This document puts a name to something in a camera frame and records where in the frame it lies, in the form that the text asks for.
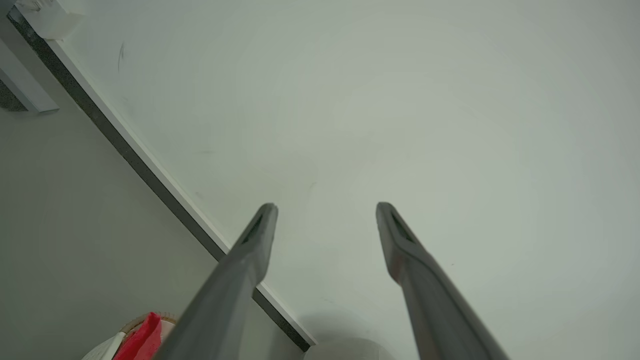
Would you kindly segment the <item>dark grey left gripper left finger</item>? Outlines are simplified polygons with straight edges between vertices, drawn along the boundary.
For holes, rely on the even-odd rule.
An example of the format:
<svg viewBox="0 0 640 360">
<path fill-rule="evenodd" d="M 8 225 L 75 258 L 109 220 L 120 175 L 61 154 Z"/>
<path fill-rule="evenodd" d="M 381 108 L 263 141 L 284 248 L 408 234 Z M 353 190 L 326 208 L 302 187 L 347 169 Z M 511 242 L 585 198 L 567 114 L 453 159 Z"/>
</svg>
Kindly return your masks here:
<svg viewBox="0 0 640 360">
<path fill-rule="evenodd" d="M 277 219 L 274 203 L 258 208 L 153 360 L 238 360 L 246 311 L 268 271 Z"/>
</svg>

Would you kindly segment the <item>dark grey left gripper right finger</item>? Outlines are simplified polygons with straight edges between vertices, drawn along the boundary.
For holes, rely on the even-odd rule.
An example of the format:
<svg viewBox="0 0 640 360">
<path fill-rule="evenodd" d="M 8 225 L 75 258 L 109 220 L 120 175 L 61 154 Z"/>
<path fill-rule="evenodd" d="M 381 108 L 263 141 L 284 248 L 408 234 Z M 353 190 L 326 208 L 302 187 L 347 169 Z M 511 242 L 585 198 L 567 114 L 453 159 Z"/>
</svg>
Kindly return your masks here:
<svg viewBox="0 0 640 360">
<path fill-rule="evenodd" d="M 400 285 L 420 360 L 509 360 L 398 210 L 375 208 L 387 271 Z"/>
</svg>

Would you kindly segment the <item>red and white sports jersey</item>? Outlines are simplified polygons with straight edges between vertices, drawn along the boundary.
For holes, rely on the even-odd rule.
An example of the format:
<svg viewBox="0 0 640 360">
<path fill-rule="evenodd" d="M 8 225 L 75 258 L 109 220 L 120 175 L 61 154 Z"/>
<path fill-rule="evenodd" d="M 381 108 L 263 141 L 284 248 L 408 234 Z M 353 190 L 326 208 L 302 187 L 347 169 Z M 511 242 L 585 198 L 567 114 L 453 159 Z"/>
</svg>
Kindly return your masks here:
<svg viewBox="0 0 640 360">
<path fill-rule="evenodd" d="M 163 316 L 149 312 L 96 345 L 81 360 L 153 360 L 163 341 Z"/>
</svg>

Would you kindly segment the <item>red cloth item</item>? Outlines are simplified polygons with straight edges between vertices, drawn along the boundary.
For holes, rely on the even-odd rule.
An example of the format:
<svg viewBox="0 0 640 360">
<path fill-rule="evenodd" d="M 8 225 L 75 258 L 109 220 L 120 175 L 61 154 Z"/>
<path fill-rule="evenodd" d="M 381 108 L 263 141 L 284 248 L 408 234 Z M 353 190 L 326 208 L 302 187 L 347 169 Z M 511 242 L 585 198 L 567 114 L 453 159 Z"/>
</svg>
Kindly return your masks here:
<svg viewBox="0 0 640 360">
<path fill-rule="evenodd" d="M 160 338 L 161 338 L 161 341 L 164 342 L 165 339 L 169 336 L 169 334 L 173 330 L 174 326 L 176 326 L 177 321 L 175 319 L 174 314 L 170 312 L 156 311 L 155 314 L 160 316 L 160 320 L 161 320 Z M 136 332 L 142 326 L 142 324 L 144 323 L 144 320 L 147 318 L 147 315 L 148 313 L 144 313 L 141 316 L 135 317 L 135 319 L 132 319 L 125 326 L 121 328 L 119 332 L 122 332 L 125 334 L 120 344 L 121 346 L 123 346 L 123 344 L 125 344 L 125 342 L 128 341 L 128 339 L 132 337 L 132 335 L 134 335 L 134 332 Z"/>
</svg>

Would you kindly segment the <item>white rounded object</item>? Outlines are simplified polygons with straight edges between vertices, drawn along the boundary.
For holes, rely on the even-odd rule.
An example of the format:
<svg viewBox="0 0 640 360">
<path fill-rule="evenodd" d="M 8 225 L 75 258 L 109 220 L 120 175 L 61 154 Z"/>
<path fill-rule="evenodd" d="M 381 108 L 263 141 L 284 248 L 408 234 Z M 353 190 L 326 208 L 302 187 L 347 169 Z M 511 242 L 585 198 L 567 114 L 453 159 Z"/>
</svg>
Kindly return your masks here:
<svg viewBox="0 0 640 360">
<path fill-rule="evenodd" d="M 396 360 L 383 346 L 369 339 L 347 337 L 311 346 L 302 360 Z"/>
</svg>

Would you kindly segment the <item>dark baseboard with white trim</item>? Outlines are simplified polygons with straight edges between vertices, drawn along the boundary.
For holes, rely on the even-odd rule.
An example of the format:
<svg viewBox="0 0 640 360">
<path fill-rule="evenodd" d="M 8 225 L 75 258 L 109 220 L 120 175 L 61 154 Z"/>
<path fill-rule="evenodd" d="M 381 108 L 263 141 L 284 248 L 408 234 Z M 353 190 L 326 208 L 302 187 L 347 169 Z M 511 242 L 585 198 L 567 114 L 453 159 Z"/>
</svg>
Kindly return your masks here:
<svg viewBox="0 0 640 360">
<path fill-rule="evenodd" d="M 80 360 L 183 314 L 224 257 L 15 6 L 0 39 L 58 106 L 0 112 L 0 360 Z"/>
</svg>

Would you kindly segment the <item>white box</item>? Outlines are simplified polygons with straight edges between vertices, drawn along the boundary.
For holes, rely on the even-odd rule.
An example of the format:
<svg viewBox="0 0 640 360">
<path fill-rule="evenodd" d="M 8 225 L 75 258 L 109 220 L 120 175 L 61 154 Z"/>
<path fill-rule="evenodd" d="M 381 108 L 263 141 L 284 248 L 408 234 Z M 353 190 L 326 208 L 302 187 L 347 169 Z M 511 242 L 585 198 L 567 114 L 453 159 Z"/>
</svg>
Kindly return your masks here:
<svg viewBox="0 0 640 360">
<path fill-rule="evenodd" d="M 43 39 L 63 40 L 83 22 L 84 0 L 16 0 L 14 6 Z"/>
</svg>

